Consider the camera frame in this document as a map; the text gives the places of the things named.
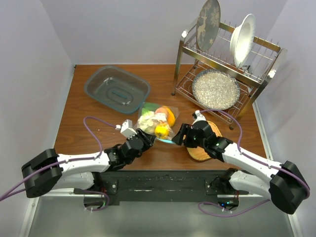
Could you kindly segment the yellow fake bell pepper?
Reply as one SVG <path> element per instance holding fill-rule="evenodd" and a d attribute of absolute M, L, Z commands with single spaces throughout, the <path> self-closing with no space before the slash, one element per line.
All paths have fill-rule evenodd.
<path fill-rule="evenodd" d="M 158 125 L 155 127 L 155 135 L 160 139 L 167 139 L 169 137 L 170 129 L 167 125 Z"/>

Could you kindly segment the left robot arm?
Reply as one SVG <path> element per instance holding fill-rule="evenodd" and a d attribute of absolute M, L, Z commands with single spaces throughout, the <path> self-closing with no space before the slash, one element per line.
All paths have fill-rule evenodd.
<path fill-rule="evenodd" d="M 101 153 L 83 155 L 57 154 L 47 149 L 21 168 L 26 196 L 37 198 L 54 189 L 75 188 L 96 194 L 102 189 L 97 173 L 117 171 L 132 164 L 151 148 L 156 136 L 141 129 L 132 138 Z"/>

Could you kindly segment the clear zip top bag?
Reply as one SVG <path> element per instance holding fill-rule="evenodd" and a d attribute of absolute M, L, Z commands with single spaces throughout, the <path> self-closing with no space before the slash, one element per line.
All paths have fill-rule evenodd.
<path fill-rule="evenodd" d="M 172 138 L 175 136 L 173 127 L 179 114 L 177 107 L 144 102 L 139 108 L 138 119 L 134 128 L 155 135 L 161 142 L 174 144 L 172 142 Z"/>

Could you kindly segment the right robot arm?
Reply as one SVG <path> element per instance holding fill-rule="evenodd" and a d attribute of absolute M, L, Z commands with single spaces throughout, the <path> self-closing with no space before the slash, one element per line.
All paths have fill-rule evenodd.
<path fill-rule="evenodd" d="M 237 143 L 217 136 L 204 120 L 192 125 L 182 124 L 172 141 L 187 148 L 200 147 L 212 159 L 236 166 L 210 183 L 212 188 L 220 192 L 231 194 L 233 191 L 245 191 L 257 194 L 287 214 L 293 214 L 302 201 L 310 196 L 310 188 L 294 163 L 279 163 L 253 153 L 247 154 Z"/>

